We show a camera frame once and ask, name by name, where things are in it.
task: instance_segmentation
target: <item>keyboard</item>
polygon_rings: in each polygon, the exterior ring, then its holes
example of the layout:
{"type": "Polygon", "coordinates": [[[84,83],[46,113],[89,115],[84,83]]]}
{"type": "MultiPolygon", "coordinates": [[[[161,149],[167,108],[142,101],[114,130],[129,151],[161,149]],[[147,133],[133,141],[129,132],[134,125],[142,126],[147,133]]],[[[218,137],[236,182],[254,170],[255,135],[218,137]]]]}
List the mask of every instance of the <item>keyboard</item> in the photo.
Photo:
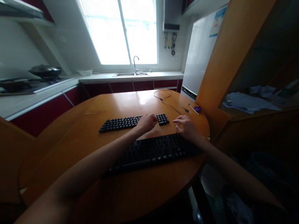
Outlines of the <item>keyboard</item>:
{"type": "MultiPolygon", "coordinates": [[[[108,131],[117,131],[120,129],[133,128],[138,124],[138,122],[142,116],[143,115],[136,116],[136,117],[125,117],[125,118],[117,118],[117,119],[107,120],[102,125],[99,132],[102,133],[102,132],[108,132],[108,131]]],[[[166,114],[157,114],[157,119],[158,119],[159,125],[164,125],[164,124],[169,123],[169,120],[168,120],[166,114]]]]}
{"type": "Polygon", "coordinates": [[[135,141],[105,176],[157,166],[201,154],[201,150],[178,133],[135,141]]]}

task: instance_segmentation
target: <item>sticker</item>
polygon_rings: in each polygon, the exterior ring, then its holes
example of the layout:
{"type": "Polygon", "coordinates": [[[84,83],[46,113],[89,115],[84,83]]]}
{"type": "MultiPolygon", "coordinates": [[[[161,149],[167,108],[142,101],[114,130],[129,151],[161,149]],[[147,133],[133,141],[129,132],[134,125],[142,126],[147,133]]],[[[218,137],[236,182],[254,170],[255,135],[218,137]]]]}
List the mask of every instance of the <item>sticker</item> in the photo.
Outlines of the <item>sticker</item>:
{"type": "Polygon", "coordinates": [[[223,9],[219,10],[218,12],[216,12],[215,19],[214,19],[214,22],[213,22],[213,26],[212,26],[212,29],[211,29],[211,33],[210,33],[210,37],[214,37],[214,36],[218,35],[226,9],[227,9],[227,7],[225,7],[223,9]]]}

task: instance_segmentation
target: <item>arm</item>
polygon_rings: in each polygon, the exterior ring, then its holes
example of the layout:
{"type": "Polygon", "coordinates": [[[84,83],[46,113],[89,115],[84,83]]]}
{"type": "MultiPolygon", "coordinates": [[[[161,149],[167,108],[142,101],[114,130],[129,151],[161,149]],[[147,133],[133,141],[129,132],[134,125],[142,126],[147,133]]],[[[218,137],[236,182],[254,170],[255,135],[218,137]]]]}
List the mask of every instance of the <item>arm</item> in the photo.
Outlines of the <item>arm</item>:
{"type": "Polygon", "coordinates": [[[72,205],[141,135],[154,128],[157,118],[146,114],[125,135],[86,156],[62,174],[15,223],[65,223],[72,205]]]}
{"type": "Polygon", "coordinates": [[[284,209],[275,196],[261,182],[207,141],[206,138],[197,131],[187,116],[179,116],[173,122],[180,135],[199,147],[213,162],[223,177],[233,185],[238,192],[253,200],[273,204],[284,209]]]}

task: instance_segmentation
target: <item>water heater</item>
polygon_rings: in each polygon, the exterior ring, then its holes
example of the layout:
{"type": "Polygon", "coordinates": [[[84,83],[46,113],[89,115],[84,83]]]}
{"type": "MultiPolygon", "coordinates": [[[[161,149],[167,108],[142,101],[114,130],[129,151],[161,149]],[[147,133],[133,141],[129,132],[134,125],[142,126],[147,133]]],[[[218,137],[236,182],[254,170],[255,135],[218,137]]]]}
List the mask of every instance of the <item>water heater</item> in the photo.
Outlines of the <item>water heater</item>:
{"type": "Polygon", "coordinates": [[[164,0],[163,32],[178,32],[180,30],[183,0],[164,0]]]}

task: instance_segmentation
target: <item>gas stove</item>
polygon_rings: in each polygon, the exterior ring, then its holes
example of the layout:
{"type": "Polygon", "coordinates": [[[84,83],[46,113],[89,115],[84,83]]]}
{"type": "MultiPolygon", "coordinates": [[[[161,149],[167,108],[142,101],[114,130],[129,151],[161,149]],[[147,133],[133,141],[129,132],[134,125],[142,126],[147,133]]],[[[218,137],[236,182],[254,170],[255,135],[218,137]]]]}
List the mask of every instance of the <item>gas stove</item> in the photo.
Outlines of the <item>gas stove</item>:
{"type": "Polygon", "coordinates": [[[0,96],[34,94],[52,88],[73,78],[50,77],[49,79],[29,79],[21,86],[0,88],[0,96]]]}

